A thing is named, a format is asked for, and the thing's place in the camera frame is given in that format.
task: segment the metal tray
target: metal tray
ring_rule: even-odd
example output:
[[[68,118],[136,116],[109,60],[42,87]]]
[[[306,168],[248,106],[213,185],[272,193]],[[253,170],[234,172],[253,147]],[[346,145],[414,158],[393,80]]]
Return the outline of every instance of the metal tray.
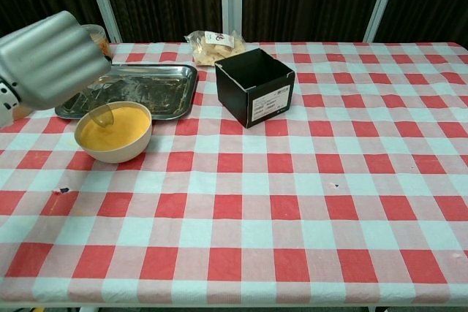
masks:
[[[190,111],[197,78],[197,70],[187,65],[113,65],[89,88],[99,103],[139,102],[154,120],[171,120]],[[89,110],[86,100],[74,95],[56,107],[57,116],[82,118]]]

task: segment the plastic bag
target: plastic bag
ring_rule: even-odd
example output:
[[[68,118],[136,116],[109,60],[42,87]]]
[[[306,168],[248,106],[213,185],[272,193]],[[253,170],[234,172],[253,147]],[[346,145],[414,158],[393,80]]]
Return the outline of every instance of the plastic bag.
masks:
[[[210,31],[194,31],[185,36],[192,46],[197,66],[214,66],[214,62],[246,51],[244,38],[235,31],[231,35]]]

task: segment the black box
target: black box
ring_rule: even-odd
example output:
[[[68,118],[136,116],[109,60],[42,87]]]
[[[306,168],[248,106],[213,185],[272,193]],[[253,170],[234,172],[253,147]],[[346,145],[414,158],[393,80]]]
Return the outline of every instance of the black box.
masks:
[[[217,61],[218,100],[246,128],[291,105],[294,71],[261,49]]]

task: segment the bowl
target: bowl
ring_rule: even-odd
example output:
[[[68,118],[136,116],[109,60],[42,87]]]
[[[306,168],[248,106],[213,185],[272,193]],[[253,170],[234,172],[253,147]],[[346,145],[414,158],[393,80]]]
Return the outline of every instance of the bowl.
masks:
[[[150,111],[142,104],[137,102],[111,102],[109,104],[110,109],[116,109],[117,107],[136,107],[137,109],[142,110],[149,119],[149,124],[146,130],[139,136],[135,141],[126,144],[120,148],[115,148],[112,150],[99,151],[90,148],[86,148],[80,141],[81,132],[88,122],[91,122],[91,117],[89,113],[84,115],[78,122],[78,125],[75,129],[75,140],[76,143],[90,156],[94,157],[98,161],[107,162],[111,164],[116,164],[119,162],[125,162],[133,159],[134,157],[140,155],[148,146],[149,140],[151,139],[152,125],[151,125],[151,113]]]

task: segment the box label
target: box label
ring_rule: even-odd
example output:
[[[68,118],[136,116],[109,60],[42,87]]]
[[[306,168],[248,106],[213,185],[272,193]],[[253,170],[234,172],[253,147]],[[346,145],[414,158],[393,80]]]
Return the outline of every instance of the box label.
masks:
[[[252,102],[252,122],[268,115],[269,113],[273,113],[283,107],[286,107],[289,95],[290,86],[286,85],[285,87],[276,89],[260,98],[256,98]]]
[[[234,47],[234,37],[223,33],[205,31],[205,42],[207,44],[226,45]]]

